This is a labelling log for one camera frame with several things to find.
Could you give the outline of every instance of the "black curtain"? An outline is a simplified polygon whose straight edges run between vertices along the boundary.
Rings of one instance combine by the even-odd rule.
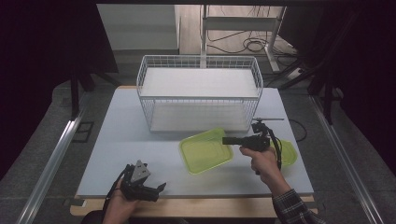
[[[96,4],[11,0],[0,6],[1,177],[70,72],[118,72]]]
[[[396,4],[367,5],[335,60],[341,107],[396,174]]]

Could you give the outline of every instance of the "human hand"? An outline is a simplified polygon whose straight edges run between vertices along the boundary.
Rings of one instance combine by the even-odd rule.
[[[243,155],[251,158],[251,169],[260,173],[260,179],[273,193],[274,197],[286,193],[291,189],[276,163],[276,153],[273,147],[263,152],[254,151],[247,147],[239,148]]]
[[[122,179],[117,183],[116,189],[111,195],[108,203],[103,224],[121,224],[132,215],[136,209],[138,200],[128,201],[120,190]]]

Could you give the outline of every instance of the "table surface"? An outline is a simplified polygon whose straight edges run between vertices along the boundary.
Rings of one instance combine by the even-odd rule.
[[[313,189],[299,148],[295,142],[281,98],[276,89],[263,89],[256,116],[274,130],[279,139],[291,141],[298,159],[282,168],[287,181],[300,194]],[[233,146],[233,159],[199,175],[190,175],[179,155],[179,142],[194,133],[151,133],[146,123],[136,89],[118,88],[99,132],[84,176],[78,187],[81,198],[104,198],[128,163],[141,160],[148,164],[151,176],[145,182],[156,188],[166,182],[161,198],[237,198],[266,197],[270,190],[250,169],[250,158]],[[246,136],[234,133],[231,136]]]

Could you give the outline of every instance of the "wire mesh basket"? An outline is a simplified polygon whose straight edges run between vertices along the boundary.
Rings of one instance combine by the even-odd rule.
[[[249,56],[147,55],[136,86],[152,132],[245,133],[262,96],[262,74]]]

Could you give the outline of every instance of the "striped sleeve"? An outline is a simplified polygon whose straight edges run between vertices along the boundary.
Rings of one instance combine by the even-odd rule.
[[[273,198],[273,204],[282,223],[326,223],[306,207],[294,189]]]

